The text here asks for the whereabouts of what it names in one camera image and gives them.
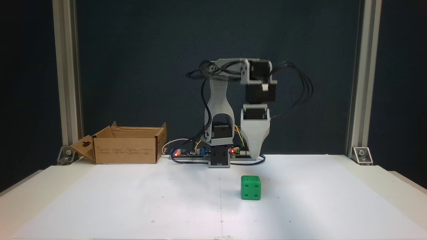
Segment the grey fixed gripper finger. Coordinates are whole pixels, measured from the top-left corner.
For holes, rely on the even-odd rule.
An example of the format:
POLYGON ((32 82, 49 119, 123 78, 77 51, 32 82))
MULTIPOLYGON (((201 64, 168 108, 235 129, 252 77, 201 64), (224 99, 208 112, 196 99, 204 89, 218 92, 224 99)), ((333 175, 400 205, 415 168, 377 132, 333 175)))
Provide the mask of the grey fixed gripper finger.
POLYGON ((270 132, 270 119, 241 119, 241 130, 247 140, 251 158, 257 158, 270 132))

